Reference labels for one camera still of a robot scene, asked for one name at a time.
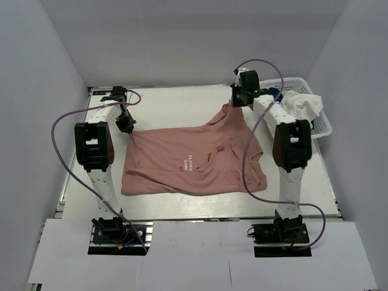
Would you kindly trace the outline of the blue t shirt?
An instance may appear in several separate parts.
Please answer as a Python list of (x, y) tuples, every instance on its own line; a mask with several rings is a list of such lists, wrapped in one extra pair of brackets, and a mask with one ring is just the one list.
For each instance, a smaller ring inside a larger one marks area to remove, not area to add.
[(281, 103), (281, 101), (283, 100), (283, 94), (279, 89), (277, 89), (275, 87), (270, 87), (270, 88), (268, 88), (268, 92), (270, 95), (273, 96), (273, 99), (276, 102)]

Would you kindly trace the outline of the white t shirt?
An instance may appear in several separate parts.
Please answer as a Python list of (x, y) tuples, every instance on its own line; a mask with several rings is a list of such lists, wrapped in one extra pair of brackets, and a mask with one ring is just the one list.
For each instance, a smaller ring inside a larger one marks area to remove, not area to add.
[(289, 90), (281, 101), (285, 111), (298, 120), (313, 121), (323, 109), (322, 97)]

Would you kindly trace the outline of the pink t shirt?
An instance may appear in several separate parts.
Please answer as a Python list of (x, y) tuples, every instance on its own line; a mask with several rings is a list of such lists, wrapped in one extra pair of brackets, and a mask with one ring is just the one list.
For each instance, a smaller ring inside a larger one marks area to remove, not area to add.
[(229, 103), (201, 126), (133, 132), (121, 193), (207, 196), (265, 190), (259, 163), (264, 152), (251, 132), (242, 108)]

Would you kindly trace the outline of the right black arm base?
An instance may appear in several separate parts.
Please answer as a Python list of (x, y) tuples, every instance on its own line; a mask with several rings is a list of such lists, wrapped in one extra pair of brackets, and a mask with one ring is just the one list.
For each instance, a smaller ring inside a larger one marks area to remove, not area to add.
[(271, 224), (253, 224), (247, 235), (253, 238), (256, 258), (311, 257), (310, 239), (302, 216), (276, 217)]

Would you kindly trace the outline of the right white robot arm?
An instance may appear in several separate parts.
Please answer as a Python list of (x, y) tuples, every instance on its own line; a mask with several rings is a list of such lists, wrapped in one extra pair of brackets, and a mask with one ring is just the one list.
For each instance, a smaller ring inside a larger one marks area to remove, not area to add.
[(305, 119), (294, 118), (268, 90), (261, 89), (255, 70), (236, 69), (234, 73), (232, 105), (248, 106), (273, 133), (272, 156), (279, 168), (279, 201), (275, 217), (280, 221), (273, 227), (273, 232), (278, 240), (286, 242), (296, 233), (292, 222), (301, 222), (301, 180), (312, 157), (310, 124)]

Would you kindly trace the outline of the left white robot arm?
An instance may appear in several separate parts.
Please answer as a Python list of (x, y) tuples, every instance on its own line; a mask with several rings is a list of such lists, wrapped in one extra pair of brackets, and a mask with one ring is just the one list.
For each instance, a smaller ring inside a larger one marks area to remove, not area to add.
[(115, 151), (110, 128), (115, 125), (128, 135), (134, 129), (136, 121), (127, 109), (127, 92), (124, 87), (115, 86), (109, 96), (101, 99), (102, 108), (86, 122), (75, 125), (76, 158), (99, 195), (99, 219), (112, 219), (121, 212), (112, 180)]

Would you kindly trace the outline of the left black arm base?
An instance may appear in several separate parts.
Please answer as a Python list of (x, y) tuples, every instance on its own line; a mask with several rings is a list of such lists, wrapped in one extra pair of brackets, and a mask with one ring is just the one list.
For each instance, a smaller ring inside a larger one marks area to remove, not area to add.
[(89, 255), (145, 256), (152, 240), (151, 222), (135, 223), (135, 230), (121, 218), (92, 219)]

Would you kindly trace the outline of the small teal label sticker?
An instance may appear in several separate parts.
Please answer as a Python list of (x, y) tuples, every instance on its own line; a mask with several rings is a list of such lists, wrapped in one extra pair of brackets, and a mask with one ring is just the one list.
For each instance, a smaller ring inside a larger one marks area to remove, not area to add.
[(111, 90), (94, 90), (93, 96), (109, 96), (111, 93)]

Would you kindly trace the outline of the white plastic basket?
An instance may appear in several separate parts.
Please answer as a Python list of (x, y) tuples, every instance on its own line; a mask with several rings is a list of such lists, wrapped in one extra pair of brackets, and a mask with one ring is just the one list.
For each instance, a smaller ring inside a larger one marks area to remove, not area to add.
[(280, 79), (260, 81), (259, 84), (264, 89), (282, 89), (282, 96), (278, 100), (280, 106), (294, 118), (310, 122), (312, 139), (332, 133), (332, 126), (323, 111), (322, 97), (313, 94), (303, 78), (285, 78), (283, 87)]

